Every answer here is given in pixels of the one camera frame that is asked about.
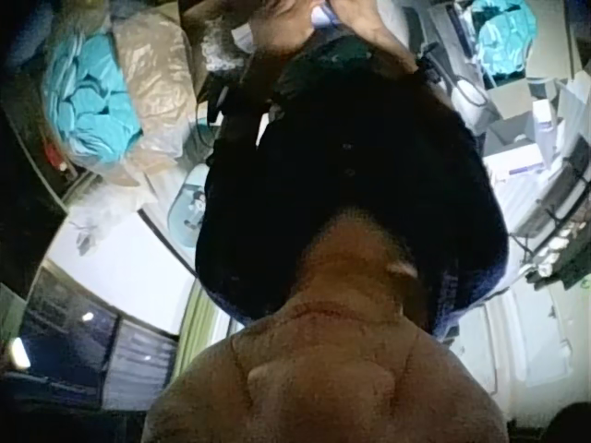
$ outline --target light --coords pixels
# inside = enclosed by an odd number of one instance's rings
[[[12,358],[12,363],[17,369],[30,368],[29,356],[27,355],[25,346],[22,344],[22,340],[20,338],[16,338],[12,341],[12,343],[10,343],[10,357]]]
[[[568,238],[554,237],[549,243],[549,248],[555,251],[561,251],[562,249],[566,249],[568,245]]]
[[[87,312],[86,314],[84,314],[82,316],[82,321],[91,321],[94,318],[94,314],[92,314],[90,311]]]

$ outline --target cable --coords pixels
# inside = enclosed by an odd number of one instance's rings
[[[464,97],[464,99],[470,103],[472,106],[475,106],[476,108],[484,108],[485,106],[488,105],[489,99],[487,96],[485,96],[480,90],[478,90],[476,88],[476,86],[474,86],[474,83],[472,83],[468,78],[464,77],[464,76],[455,76],[455,80],[452,79],[452,77],[447,73],[447,71],[443,68],[443,66],[441,65],[441,63],[433,56],[430,56],[429,61],[435,66],[435,68],[438,70],[438,72],[440,73],[440,75],[445,78],[445,80],[452,85],[452,87],[455,87],[460,94],[462,94],[462,96]],[[482,98],[484,99],[484,103],[483,104],[478,104],[478,103],[474,103],[472,101],[472,99],[470,99],[462,90],[462,88],[460,88],[458,86],[458,80],[463,80],[468,82],[469,84],[471,84],[474,89],[480,94],[482,95]]]

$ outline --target white panel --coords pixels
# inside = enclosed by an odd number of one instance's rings
[[[536,291],[523,279],[513,286],[525,354],[527,386],[548,383],[570,371],[570,345],[564,341],[548,288]]]
[[[76,248],[77,235],[66,222],[48,257],[108,304],[178,334],[195,279],[138,214],[115,226],[85,257]]]
[[[450,350],[488,393],[497,390],[495,360],[484,306],[468,311],[459,321],[460,335]]]

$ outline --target white wall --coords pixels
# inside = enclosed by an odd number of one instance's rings
[[[106,303],[156,328],[178,334],[193,276],[138,214],[81,257],[76,229],[68,222],[48,253],[53,263]]]

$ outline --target teal fabric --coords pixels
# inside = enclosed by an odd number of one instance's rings
[[[537,35],[537,21],[524,0],[476,0],[472,15],[477,58],[491,76],[525,71],[527,52]]]
[[[109,34],[72,33],[59,43],[42,89],[54,132],[81,166],[120,162],[141,135]]]

